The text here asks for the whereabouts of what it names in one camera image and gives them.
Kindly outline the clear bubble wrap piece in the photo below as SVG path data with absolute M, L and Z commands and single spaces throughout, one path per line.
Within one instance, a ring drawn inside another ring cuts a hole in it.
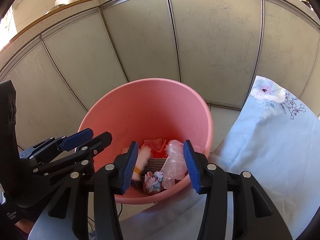
M 169 141 L 167 148 L 167 159 L 162 167 L 164 189 L 169 189 L 182 180 L 187 174 L 187 167 L 183 155 L 183 144 L 178 140 Z

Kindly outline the silver mesh scouring cloth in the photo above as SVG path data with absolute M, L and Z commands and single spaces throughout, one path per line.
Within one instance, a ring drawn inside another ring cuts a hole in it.
M 150 158 L 148 160 L 147 165 L 144 167 L 144 170 L 140 174 L 140 180 L 139 181 L 132 180 L 131 186 L 139 189 L 140 191 L 144 191 L 147 193 L 148 191 L 147 189 L 145 189 L 145 185 L 144 185 L 145 175 L 148 172 L 152 172 L 152 173 L 159 172 L 162 169 L 166 160 L 167 160 L 166 158 Z

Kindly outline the colourful paper ball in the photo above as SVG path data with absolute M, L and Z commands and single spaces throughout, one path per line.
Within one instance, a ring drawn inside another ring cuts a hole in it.
M 148 194 L 157 194 L 162 190 L 163 172 L 147 172 L 144 178 L 143 188 Z

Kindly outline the orange translucent plastic bag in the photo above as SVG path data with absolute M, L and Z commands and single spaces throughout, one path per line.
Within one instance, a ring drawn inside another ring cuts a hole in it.
M 165 138 L 156 138 L 144 140 L 142 147 L 148 147 L 151 149 L 151 157 L 153 159 L 166 159 L 168 140 Z

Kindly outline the pink plastic trash bucket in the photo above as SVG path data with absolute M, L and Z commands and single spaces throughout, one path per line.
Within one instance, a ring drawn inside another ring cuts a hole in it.
M 114 162 L 132 141 L 164 138 L 185 142 L 208 156 L 213 144 L 213 119 L 203 98 L 187 85 L 150 78 L 124 84 L 98 100 L 85 115 L 79 130 L 94 135 L 112 134 L 112 143 L 94 158 L 99 170 Z

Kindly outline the grey kitchen cabinet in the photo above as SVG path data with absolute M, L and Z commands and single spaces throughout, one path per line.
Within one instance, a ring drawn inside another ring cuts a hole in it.
M 308 0 L 16 0 L 1 21 L 1 80 L 17 92 L 20 151 L 70 135 L 107 92 L 161 77 L 226 115 L 256 76 L 319 115 L 319 13 Z

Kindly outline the light blue floral tablecloth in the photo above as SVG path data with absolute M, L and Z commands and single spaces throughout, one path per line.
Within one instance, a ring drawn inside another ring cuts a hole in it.
M 293 239 L 319 239 L 319 119 L 274 81 L 257 76 L 234 125 L 209 158 L 250 172 Z M 191 187 L 121 222 L 125 239 L 196 239 L 206 198 Z

